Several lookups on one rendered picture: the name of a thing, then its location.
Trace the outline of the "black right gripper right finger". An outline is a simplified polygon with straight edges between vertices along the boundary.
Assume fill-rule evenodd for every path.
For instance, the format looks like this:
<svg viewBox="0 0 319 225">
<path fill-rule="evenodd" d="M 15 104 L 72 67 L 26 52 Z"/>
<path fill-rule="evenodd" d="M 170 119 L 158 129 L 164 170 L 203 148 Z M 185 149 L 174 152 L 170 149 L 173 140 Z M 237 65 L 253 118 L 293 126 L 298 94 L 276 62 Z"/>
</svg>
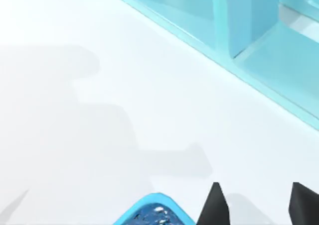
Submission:
<svg viewBox="0 0 319 225">
<path fill-rule="evenodd" d="M 319 225 L 319 194 L 294 182 L 289 203 L 292 225 Z"/>
</svg>

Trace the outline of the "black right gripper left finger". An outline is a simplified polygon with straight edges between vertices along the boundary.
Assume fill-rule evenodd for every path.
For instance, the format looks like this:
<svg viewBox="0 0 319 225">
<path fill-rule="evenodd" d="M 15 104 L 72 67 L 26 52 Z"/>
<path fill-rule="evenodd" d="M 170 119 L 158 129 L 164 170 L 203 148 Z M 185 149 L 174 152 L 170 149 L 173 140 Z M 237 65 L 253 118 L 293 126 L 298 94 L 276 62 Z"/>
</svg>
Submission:
<svg viewBox="0 0 319 225">
<path fill-rule="evenodd" d="M 196 225 L 229 225 L 229 207 L 218 182 L 212 184 Z"/>
</svg>

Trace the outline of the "blue framed object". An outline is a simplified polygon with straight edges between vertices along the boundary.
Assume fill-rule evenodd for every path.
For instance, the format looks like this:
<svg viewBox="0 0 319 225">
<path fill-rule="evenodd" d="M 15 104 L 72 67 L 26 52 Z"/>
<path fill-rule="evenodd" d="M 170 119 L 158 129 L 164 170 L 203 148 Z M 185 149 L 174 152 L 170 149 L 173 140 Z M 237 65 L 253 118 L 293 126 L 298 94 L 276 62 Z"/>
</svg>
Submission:
<svg viewBox="0 0 319 225">
<path fill-rule="evenodd" d="M 113 225 L 196 225 L 169 196 L 151 193 L 134 203 Z"/>
</svg>

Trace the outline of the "light blue rack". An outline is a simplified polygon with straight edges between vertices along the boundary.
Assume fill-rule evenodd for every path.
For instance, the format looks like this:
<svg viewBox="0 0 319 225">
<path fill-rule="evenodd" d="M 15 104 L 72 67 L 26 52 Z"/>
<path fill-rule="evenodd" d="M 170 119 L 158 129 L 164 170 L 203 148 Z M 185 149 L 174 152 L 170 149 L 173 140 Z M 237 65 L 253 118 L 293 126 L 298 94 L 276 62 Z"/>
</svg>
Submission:
<svg viewBox="0 0 319 225">
<path fill-rule="evenodd" d="M 319 130 L 319 42 L 279 18 L 319 19 L 319 0 L 122 1 Z"/>
</svg>

